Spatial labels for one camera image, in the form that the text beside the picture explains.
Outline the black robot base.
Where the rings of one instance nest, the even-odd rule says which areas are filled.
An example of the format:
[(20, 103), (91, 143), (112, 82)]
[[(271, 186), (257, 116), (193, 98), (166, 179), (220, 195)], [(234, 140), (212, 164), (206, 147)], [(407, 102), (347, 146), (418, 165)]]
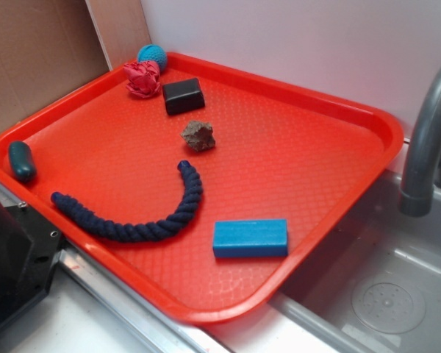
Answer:
[(49, 294), (62, 242), (32, 206), (0, 202), (0, 329)]

